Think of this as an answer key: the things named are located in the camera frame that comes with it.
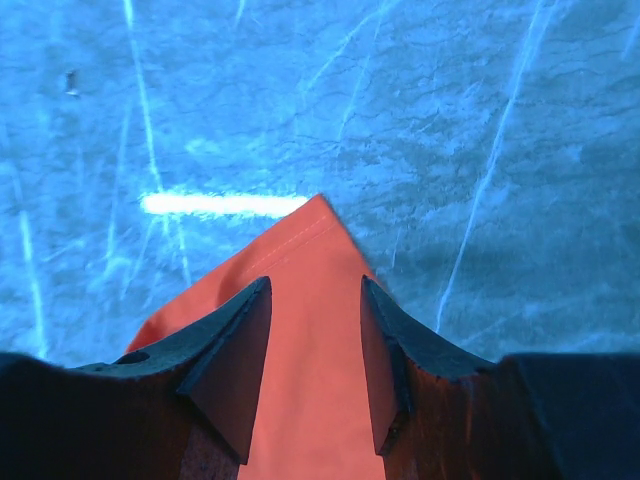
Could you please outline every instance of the orange fabric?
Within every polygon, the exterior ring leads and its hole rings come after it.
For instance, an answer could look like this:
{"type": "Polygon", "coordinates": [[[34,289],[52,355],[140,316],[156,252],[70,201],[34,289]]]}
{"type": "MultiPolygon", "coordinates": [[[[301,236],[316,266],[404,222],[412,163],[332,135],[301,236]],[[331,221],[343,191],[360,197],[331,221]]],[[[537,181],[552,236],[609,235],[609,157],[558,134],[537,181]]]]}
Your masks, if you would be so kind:
{"type": "Polygon", "coordinates": [[[152,315],[128,351],[185,327],[268,275],[273,291],[249,462],[239,480],[384,480],[360,340],[373,277],[318,195],[152,315]]]}

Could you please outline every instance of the orange tarp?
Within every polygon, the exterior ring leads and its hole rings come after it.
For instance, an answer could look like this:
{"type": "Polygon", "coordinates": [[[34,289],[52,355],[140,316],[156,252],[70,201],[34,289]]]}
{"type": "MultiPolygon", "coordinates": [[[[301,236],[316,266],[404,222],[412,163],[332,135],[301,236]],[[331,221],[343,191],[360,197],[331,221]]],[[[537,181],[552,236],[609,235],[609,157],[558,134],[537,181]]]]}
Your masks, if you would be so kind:
{"type": "Polygon", "coordinates": [[[360,340],[360,283],[373,275],[322,196],[158,310],[128,351],[199,320],[265,275],[271,333],[239,480],[384,480],[360,340]]]}

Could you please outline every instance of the dark object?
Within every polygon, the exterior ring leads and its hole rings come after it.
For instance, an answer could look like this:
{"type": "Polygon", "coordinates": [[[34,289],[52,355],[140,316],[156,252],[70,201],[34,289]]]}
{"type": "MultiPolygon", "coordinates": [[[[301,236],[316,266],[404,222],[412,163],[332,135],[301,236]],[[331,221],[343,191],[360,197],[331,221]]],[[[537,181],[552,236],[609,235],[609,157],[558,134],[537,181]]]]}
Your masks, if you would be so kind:
{"type": "Polygon", "coordinates": [[[494,365],[368,278],[361,308],[387,480],[640,478],[640,355],[516,354],[494,365]]]}
{"type": "Polygon", "coordinates": [[[78,91],[78,71],[69,70],[65,75],[65,93],[72,97],[78,97],[80,92],[78,91]]]}
{"type": "Polygon", "coordinates": [[[256,280],[215,312],[114,364],[0,354],[8,479],[235,479],[246,463],[271,322],[256,280]]]}

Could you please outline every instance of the dark edge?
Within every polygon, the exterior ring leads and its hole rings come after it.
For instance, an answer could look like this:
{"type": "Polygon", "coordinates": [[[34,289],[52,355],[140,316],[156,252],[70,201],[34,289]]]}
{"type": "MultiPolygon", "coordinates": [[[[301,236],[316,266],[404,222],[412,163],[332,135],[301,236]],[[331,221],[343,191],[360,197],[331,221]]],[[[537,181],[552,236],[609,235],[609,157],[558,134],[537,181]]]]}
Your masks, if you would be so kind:
{"type": "Polygon", "coordinates": [[[374,447],[376,454],[384,456],[393,448],[413,405],[404,352],[380,312],[372,284],[368,277],[362,278],[360,329],[374,447]]]}
{"type": "Polygon", "coordinates": [[[271,326],[271,282],[262,277],[216,343],[176,389],[246,465],[271,326]]]}

